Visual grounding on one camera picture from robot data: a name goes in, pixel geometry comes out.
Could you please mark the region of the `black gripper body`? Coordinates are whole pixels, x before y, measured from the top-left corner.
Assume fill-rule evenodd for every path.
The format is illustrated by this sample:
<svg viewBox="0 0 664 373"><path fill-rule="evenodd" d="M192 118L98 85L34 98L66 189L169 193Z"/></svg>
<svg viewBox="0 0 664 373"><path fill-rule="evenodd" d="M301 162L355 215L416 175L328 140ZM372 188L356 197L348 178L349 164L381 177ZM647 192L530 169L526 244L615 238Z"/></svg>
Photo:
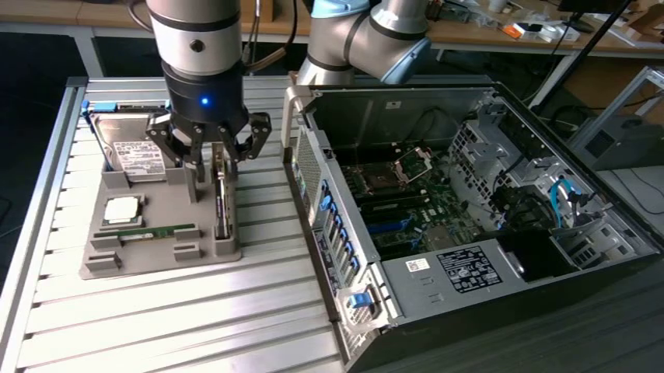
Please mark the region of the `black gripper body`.
<svg viewBox="0 0 664 373"><path fill-rule="evenodd" d="M214 75L189 75L162 62L173 111L204 124L244 127L249 111L244 104L244 64Z"/></svg>

